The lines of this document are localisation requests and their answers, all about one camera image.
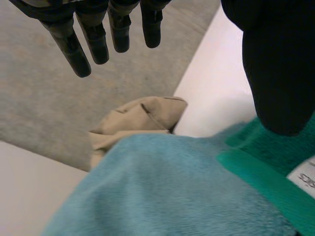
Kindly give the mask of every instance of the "crumpled beige cloth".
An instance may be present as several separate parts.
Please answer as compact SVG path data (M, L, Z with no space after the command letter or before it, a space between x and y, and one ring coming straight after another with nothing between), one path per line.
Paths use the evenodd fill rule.
M112 110L89 132L93 153L91 168L119 140L133 134L168 134L187 103L178 97L144 97Z

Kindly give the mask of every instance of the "teal fleece blanket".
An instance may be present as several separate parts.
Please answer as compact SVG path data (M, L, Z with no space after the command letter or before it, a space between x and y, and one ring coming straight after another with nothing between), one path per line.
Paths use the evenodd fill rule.
M306 132L312 133L296 137L289 150L275 143L291 139L271 139L274 134L258 120L210 138L154 134L126 138L77 186L42 235L295 236L299 231L314 236L310 222L315 200L284 177L315 154L315 146L308 143L315 143L314 119L310 124ZM257 173L259 164L259 174L247 172L252 168ZM300 197L307 201L301 213L306 214L303 220L310 217L308 228L286 211L285 207L296 206L275 201L286 197L285 189L275 197L277 186L263 182L261 174L276 176L294 189L296 201ZM266 194L269 186L271 196Z

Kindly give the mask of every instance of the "beige fabric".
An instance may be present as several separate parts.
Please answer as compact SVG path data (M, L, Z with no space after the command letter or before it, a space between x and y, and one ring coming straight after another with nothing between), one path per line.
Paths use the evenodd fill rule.
M89 132L93 147L91 168L122 138L141 133L168 134L186 106L178 97L144 97L112 110Z

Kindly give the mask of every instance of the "gray carpet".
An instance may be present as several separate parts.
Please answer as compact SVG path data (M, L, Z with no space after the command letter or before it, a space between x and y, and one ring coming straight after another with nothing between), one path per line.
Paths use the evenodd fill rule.
M173 0L164 10L162 42L145 46L140 7L131 15L130 50L114 51L96 65L75 23L92 66L78 78L50 34L9 1L0 1L1 136L3 141L67 165L89 169L87 131L111 109L150 95L172 95L195 53L219 0Z

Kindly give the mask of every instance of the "green fabric strip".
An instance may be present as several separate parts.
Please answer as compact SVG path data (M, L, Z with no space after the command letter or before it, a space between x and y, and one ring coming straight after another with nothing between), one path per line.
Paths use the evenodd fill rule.
M315 236L315 200L310 195L244 151L226 151L217 159L272 202L302 235Z

